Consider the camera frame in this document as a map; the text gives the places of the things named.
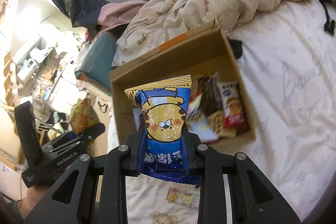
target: white bed sheet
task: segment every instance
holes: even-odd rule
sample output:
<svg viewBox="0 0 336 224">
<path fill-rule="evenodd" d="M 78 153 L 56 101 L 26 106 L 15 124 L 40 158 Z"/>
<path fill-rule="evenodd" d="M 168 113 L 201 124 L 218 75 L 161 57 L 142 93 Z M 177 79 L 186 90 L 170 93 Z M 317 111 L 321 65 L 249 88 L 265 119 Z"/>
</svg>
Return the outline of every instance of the white bed sheet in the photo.
<svg viewBox="0 0 336 224">
<path fill-rule="evenodd" d="M 329 11 L 336 18 L 336 10 Z M 318 0 L 283 1 L 276 11 L 257 14 L 231 34 L 243 41 L 237 62 L 257 138 L 237 142 L 226 153 L 248 154 L 300 220 L 317 204 L 336 169 L 336 38 L 323 30 L 325 20 Z M 118 145 L 113 118 L 108 138 L 109 149 Z M 176 216 L 179 224 L 196 223 L 193 209 L 165 201 L 171 185 L 145 175 L 129 178 L 129 223 L 154 223 L 154 211 Z M 173 224 L 173 219 L 158 223 Z"/>
</svg>

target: metal bolt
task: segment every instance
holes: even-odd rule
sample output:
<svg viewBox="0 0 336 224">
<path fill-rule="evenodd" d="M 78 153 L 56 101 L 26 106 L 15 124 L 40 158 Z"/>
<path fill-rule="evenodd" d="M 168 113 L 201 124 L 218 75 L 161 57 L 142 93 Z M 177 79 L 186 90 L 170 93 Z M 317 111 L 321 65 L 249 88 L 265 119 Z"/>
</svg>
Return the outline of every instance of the metal bolt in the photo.
<svg viewBox="0 0 336 224">
<path fill-rule="evenodd" d="M 90 159 L 90 155 L 89 154 L 83 154 L 81 155 L 81 161 L 87 161 Z"/>
<path fill-rule="evenodd" d="M 120 145 L 119 147 L 118 147 L 118 150 L 119 151 L 127 151 L 127 149 L 128 149 L 128 146 L 127 145 L 125 145 L 125 144 L 122 144 L 122 145 Z"/>
<path fill-rule="evenodd" d="M 239 159 L 239 160 L 245 160 L 246 159 L 246 155 L 244 153 L 238 153 L 237 154 L 237 159 Z"/>
<path fill-rule="evenodd" d="M 197 148 L 201 151 L 205 151 L 208 149 L 208 146 L 206 144 L 200 144 Z"/>
</svg>

